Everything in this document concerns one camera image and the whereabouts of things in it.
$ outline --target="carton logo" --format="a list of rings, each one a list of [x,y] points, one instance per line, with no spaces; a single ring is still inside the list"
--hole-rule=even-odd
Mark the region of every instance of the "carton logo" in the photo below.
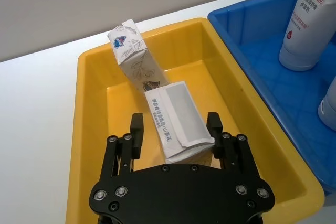
[[[120,36],[114,39],[113,45],[115,48],[123,47],[126,36]]]
[[[158,88],[160,86],[160,82],[159,81],[144,81],[142,83],[142,86],[145,91],[149,91],[149,90]]]

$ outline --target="white table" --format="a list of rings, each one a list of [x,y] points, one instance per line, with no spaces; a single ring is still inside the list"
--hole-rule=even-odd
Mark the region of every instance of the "white table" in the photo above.
[[[217,0],[137,23],[140,32],[243,0]],[[77,59],[107,32],[0,63],[0,223],[64,223]]]

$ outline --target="yellow plastic tray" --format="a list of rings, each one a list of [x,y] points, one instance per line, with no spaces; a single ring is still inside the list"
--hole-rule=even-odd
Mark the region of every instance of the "yellow plastic tray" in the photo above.
[[[186,82],[204,121],[216,111],[225,131],[248,136],[259,172],[276,196],[264,223],[295,223],[322,207],[320,184],[207,19],[142,36],[170,81]],[[110,44],[84,52],[78,60],[67,224],[97,223],[88,199],[99,179],[106,138],[128,132],[134,112],[143,113],[145,128],[135,169],[163,164],[145,97],[117,66]]]

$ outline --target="milk carton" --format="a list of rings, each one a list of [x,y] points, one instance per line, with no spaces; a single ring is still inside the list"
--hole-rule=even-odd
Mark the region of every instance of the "milk carton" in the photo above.
[[[109,32],[114,56],[127,78],[142,92],[168,84],[133,20]]]

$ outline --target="plastic bottle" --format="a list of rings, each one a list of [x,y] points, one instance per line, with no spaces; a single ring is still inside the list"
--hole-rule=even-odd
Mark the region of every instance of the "plastic bottle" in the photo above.
[[[319,117],[326,126],[336,131],[336,78],[331,83],[319,109]]]
[[[336,0],[298,0],[279,54],[286,68],[311,69],[336,31]]]

